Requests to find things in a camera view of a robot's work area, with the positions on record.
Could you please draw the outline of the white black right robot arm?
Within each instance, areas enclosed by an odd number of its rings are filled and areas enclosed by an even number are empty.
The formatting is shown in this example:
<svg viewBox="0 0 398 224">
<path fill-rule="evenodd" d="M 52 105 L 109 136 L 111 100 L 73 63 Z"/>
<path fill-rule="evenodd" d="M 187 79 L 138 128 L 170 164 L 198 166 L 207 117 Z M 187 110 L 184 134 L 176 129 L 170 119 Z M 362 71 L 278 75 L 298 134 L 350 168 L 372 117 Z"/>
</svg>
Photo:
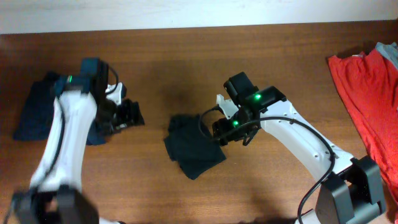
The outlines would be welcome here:
<svg viewBox="0 0 398 224">
<path fill-rule="evenodd" d="M 278 139 L 309 171 L 315 184 L 301 199 L 296 223 L 365 224 L 386 211 L 379 166 L 342 150 L 307 122 L 274 86 L 254 86 L 243 72 L 223 85 L 228 98 L 216 97 L 224 114 L 212 125 L 213 140 L 248 145 L 263 130 Z"/>
</svg>

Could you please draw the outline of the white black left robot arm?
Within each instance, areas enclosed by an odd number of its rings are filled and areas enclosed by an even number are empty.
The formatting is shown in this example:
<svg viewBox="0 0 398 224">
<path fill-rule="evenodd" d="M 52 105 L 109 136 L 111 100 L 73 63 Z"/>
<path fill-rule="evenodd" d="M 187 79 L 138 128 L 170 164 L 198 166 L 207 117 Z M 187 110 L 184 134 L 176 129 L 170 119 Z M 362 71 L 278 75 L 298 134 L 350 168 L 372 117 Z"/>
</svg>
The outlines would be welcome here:
<svg viewBox="0 0 398 224">
<path fill-rule="evenodd" d="M 100 58 L 84 58 L 78 75 L 60 76 L 53 86 L 53 119 L 47 144 L 27 190 L 16 191 L 4 217 L 19 223 L 106 224 L 82 192 L 81 172 L 88 141 L 141 126 L 138 103 L 126 98 L 115 69 Z"/>
</svg>

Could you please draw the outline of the dark green t-shirt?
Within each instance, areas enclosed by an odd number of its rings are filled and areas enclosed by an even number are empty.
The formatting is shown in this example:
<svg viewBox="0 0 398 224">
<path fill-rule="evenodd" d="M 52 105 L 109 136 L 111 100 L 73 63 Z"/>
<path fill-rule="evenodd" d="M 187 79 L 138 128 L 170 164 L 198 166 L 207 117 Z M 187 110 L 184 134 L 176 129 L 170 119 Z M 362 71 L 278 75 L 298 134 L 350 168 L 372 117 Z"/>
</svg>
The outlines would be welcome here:
<svg viewBox="0 0 398 224">
<path fill-rule="evenodd" d="M 226 160 L 220 145 L 208 139 L 210 132 L 199 118 L 187 114 L 171 117 L 169 135 L 164 139 L 170 160 L 176 161 L 191 180 Z"/>
</svg>

